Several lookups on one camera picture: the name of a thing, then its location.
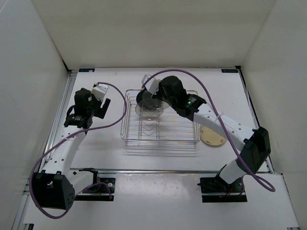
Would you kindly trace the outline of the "clear glass plate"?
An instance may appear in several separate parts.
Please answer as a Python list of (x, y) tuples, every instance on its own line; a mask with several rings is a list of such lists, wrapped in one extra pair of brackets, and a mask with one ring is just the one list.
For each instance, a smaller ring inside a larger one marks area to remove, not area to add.
[(152, 97), (152, 94), (148, 92), (150, 98), (148, 99), (148, 105), (141, 105), (146, 110), (159, 110), (163, 107), (163, 102)]
[(143, 120), (156, 120), (159, 118), (163, 112), (164, 109), (162, 107), (160, 108), (152, 108), (146, 104), (137, 104), (135, 107), (136, 114)]

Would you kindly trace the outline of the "black round plate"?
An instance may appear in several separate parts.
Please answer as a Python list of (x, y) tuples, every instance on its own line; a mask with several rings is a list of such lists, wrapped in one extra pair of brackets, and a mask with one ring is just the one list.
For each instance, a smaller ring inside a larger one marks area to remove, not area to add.
[(150, 98), (150, 95), (148, 94), (147, 90), (142, 90), (137, 94), (136, 102), (139, 105), (148, 105), (148, 99)]

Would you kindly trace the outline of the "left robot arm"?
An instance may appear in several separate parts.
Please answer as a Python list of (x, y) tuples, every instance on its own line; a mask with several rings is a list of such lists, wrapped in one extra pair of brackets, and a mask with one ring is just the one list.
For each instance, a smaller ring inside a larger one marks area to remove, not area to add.
[(74, 105), (68, 109), (64, 122), (64, 143), (55, 148), (42, 171), (32, 178), (34, 197), (41, 207), (69, 210), (82, 190), (95, 192), (100, 188), (97, 170), (84, 168), (71, 172), (70, 168), (93, 117), (105, 117), (110, 104), (110, 99), (105, 98), (107, 90), (107, 85), (98, 84), (91, 90), (81, 88), (75, 92)]

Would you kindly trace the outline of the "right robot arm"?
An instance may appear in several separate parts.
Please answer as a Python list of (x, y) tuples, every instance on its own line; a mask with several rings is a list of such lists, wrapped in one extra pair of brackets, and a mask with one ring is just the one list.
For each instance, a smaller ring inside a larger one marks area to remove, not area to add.
[(275, 191), (272, 184), (256, 175), (271, 152), (269, 133), (265, 128), (252, 129), (218, 113), (212, 102), (207, 103), (195, 94), (188, 94), (176, 76), (154, 79), (149, 92), (154, 98), (166, 102), (181, 117), (205, 126), (229, 141), (237, 158), (216, 175), (218, 190), (229, 190), (238, 178), (249, 174), (267, 190)]

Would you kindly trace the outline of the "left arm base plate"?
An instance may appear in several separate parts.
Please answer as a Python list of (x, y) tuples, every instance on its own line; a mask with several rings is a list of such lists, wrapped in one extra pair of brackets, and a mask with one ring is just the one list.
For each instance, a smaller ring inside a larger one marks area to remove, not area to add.
[(80, 192), (75, 201), (114, 201), (116, 176), (114, 174), (100, 174), (99, 181), (102, 184), (96, 185), (85, 192)]

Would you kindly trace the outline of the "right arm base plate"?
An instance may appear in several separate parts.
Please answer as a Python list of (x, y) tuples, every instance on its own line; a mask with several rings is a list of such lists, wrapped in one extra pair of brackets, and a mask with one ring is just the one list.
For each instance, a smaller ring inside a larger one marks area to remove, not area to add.
[(197, 185), (201, 188), (203, 203), (241, 203), (248, 201), (242, 177), (232, 184), (224, 184), (215, 177), (202, 177)]

